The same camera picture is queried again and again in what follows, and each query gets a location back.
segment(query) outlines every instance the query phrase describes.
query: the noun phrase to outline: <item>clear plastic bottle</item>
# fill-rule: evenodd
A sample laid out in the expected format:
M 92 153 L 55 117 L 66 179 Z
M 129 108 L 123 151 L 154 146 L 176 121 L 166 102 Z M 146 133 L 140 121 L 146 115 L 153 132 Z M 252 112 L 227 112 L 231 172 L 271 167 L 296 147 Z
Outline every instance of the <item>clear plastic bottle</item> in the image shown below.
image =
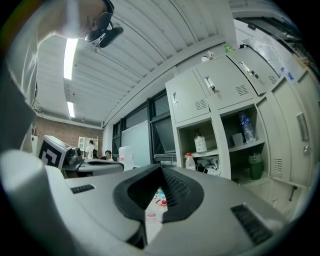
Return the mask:
M 191 153 L 186 153 L 185 168 L 195 171 L 196 170 L 196 163 L 191 155 L 192 155 Z
M 255 142 L 256 137 L 254 134 L 254 130 L 252 129 L 249 117 L 247 117 L 244 111 L 240 111 L 239 117 L 240 117 L 240 124 L 243 129 L 246 143 Z

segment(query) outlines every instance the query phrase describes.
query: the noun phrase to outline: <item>virtual reality headset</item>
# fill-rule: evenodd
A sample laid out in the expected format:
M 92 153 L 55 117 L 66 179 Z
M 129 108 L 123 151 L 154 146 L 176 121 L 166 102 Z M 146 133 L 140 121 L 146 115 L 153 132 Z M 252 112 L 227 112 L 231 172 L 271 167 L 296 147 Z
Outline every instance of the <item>virtual reality headset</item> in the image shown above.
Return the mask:
M 97 48 L 105 48 L 110 45 L 118 36 L 122 34 L 124 29 L 120 26 L 114 27 L 111 17 L 114 14 L 114 5 L 110 0 L 103 0 L 106 5 L 107 12 L 100 15 L 97 20 L 97 29 L 90 31 L 85 37 L 85 41 L 93 44 Z

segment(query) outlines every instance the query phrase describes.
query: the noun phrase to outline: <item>white corrugated ceiling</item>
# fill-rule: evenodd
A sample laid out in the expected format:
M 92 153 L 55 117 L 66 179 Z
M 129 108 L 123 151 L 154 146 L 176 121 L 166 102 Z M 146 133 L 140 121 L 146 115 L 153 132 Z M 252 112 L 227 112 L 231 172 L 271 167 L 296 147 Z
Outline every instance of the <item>white corrugated ceiling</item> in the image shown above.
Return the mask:
M 38 109 L 68 117 L 68 100 L 74 102 L 77 120 L 100 124 L 161 64 L 194 44 L 223 34 L 218 10 L 208 6 L 209 0 L 112 2 L 112 22 L 124 28 L 123 34 L 99 53 L 79 40 L 72 81 L 63 78 L 66 39 L 54 36 L 40 46 Z

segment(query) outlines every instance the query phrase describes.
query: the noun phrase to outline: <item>cabinet handle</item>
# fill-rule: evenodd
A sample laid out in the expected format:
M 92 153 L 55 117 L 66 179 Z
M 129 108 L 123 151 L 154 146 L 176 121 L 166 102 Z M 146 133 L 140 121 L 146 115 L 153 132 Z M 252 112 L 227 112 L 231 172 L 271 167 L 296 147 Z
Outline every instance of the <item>cabinet handle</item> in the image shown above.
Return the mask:
M 308 134 L 307 123 L 306 123 L 306 119 L 305 119 L 304 113 L 298 114 L 296 116 L 296 120 L 298 121 L 301 140 L 303 142 L 308 141 L 309 140 L 309 134 Z
M 173 104 L 178 103 L 178 97 L 177 97 L 177 94 L 174 92 L 174 93 L 172 94 L 172 96 L 173 96 Z
M 212 82 L 210 76 L 205 77 L 204 81 L 205 81 L 205 84 L 208 87 L 208 89 L 212 89 L 214 91 L 214 93 L 216 93 L 215 92 L 216 86 L 215 86 L 214 82 Z
M 245 72 L 250 73 L 250 76 L 253 76 L 253 74 L 251 73 L 250 68 L 248 68 L 247 65 L 244 64 L 243 61 L 240 61 L 239 64 L 242 65 L 242 67 L 244 68 Z

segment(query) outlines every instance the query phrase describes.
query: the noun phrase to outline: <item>green jar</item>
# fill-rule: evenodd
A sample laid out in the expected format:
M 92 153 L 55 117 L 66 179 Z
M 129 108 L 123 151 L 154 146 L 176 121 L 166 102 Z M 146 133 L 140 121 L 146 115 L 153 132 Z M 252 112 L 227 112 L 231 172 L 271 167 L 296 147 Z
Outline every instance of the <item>green jar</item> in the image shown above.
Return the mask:
M 264 171 L 264 162 L 260 153 L 249 155 L 250 177 L 252 180 L 259 180 Z

